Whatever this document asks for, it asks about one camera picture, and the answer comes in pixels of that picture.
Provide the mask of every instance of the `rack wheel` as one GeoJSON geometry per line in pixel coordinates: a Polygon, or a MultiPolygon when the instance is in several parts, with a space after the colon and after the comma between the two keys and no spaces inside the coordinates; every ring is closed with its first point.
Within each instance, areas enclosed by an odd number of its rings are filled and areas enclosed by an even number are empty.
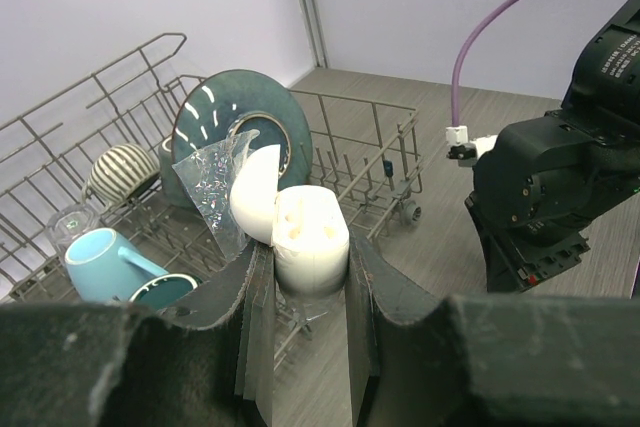
{"type": "Polygon", "coordinates": [[[422,207],[420,207],[414,200],[409,200],[402,204],[402,210],[400,212],[400,220],[404,225],[414,226],[417,225],[422,216],[422,207]]]}

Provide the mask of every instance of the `light blue mug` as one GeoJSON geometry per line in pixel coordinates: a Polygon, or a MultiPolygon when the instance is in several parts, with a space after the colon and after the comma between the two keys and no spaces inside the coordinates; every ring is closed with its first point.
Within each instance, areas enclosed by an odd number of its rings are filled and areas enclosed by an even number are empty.
{"type": "Polygon", "coordinates": [[[82,300],[127,301],[149,280],[168,272],[140,255],[124,236],[101,228],[78,237],[65,253],[65,264],[82,300]]]}

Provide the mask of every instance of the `plastic bag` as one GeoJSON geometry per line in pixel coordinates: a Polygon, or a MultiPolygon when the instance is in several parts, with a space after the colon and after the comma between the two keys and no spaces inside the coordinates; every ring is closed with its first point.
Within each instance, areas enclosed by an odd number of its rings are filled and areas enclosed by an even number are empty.
{"type": "Polygon", "coordinates": [[[249,144],[258,135],[258,130],[232,135],[195,151],[173,166],[227,262],[247,245],[247,236],[231,213],[229,195],[250,155],[249,144]]]}

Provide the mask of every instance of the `gray wire rack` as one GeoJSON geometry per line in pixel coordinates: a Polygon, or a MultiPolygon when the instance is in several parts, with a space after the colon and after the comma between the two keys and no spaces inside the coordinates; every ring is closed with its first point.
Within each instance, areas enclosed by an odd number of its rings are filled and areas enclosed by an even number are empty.
{"type": "MultiPolygon", "coordinates": [[[[110,146],[135,142],[155,155],[184,99],[203,79],[174,70],[186,40],[182,33],[158,35],[0,125],[2,302],[78,298],[45,237],[45,226],[54,213],[79,201],[93,162],[110,146]]],[[[420,210],[411,200],[411,194],[422,189],[417,111],[359,98],[292,92],[312,127],[313,182],[336,192],[348,223],[375,241],[386,235],[394,218],[417,221],[420,210]],[[357,111],[368,126],[362,138],[342,134],[340,122],[331,121],[345,109],[357,111]],[[393,165],[402,166],[400,175],[389,175],[393,165]]],[[[98,211],[105,208],[95,197],[89,203],[98,211]]],[[[169,205],[159,183],[106,212],[101,221],[171,272],[206,279],[224,266],[202,218],[169,205]]],[[[278,334],[282,340],[276,366],[298,332],[311,334],[279,299],[278,317],[286,329],[278,334]]]]}

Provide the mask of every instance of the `wooden floor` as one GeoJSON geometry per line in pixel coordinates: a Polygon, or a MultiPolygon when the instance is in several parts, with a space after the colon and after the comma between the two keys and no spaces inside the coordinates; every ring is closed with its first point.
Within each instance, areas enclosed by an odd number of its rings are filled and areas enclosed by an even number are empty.
{"type": "MultiPolygon", "coordinates": [[[[384,257],[430,293],[444,297],[484,291],[480,243],[463,205],[471,191],[470,169],[445,158],[444,129],[450,125],[446,85],[335,70],[316,70],[294,88],[361,97],[416,107],[418,148],[424,155],[423,192],[415,196],[422,219],[415,228],[394,226],[381,241],[384,257]]],[[[549,99],[463,89],[462,123],[470,135],[497,134],[509,123],[540,116],[558,107],[549,99]]],[[[301,100],[312,129],[317,106],[301,100]]],[[[371,135],[352,103],[327,104],[332,127],[351,136],[371,135]]],[[[390,132],[399,119],[381,117],[390,132]]],[[[355,152],[354,158],[361,155],[355,152]]],[[[578,267],[526,295],[629,297],[638,262],[640,199],[632,199],[598,219],[588,232],[592,251],[578,267]]],[[[342,304],[312,324],[314,338],[302,336],[276,374],[274,425],[341,427],[351,425],[346,318],[342,304]]]]}

